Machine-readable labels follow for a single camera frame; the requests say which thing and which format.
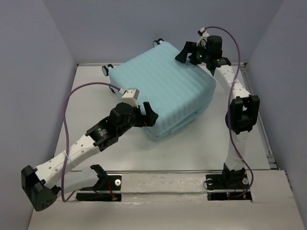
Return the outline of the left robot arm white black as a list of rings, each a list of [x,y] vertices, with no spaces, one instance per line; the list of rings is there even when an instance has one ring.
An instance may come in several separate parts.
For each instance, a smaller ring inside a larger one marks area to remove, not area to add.
[[[51,206],[58,195],[65,192],[65,174],[86,159],[104,151],[118,142],[118,139],[132,127],[153,127],[159,117],[144,102],[145,114],[139,106],[133,107],[121,102],[73,145],[56,157],[36,167],[25,166],[21,170],[21,186],[35,211]]]

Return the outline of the light blue hardshell suitcase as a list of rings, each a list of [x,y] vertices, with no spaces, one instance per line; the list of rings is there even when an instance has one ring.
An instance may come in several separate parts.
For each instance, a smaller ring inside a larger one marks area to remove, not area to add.
[[[198,65],[175,60],[179,50],[163,39],[148,51],[102,72],[110,83],[125,90],[139,90],[138,102],[149,102],[158,114],[153,127],[144,127],[152,141],[180,130],[203,113],[213,99],[215,79]]]

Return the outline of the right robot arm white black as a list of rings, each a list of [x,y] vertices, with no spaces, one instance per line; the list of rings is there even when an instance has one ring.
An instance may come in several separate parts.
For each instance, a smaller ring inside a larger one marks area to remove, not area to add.
[[[222,172],[207,175],[204,187],[209,191],[247,191],[251,182],[247,178],[246,170],[249,170],[250,166],[244,155],[248,135],[257,123],[260,98],[245,89],[237,78],[238,71],[233,71],[229,59],[222,56],[220,36],[210,35],[199,42],[187,41],[175,59],[181,63],[189,60],[192,65],[204,63],[228,95],[225,115],[229,130],[227,157]]]

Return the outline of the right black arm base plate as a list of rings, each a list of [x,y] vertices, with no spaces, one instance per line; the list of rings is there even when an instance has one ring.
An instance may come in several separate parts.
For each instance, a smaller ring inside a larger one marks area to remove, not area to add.
[[[207,191],[208,201],[252,201],[251,192],[248,190],[249,181],[246,175],[243,179],[226,185],[222,181],[221,174],[207,174],[203,187]]]

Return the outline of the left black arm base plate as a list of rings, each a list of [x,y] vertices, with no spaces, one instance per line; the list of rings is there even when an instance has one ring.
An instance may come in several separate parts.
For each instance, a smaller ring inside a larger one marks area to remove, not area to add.
[[[109,174],[106,182],[79,190],[76,194],[76,200],[86,202],[120,202],[122,200],[121,184],[121,174]]]

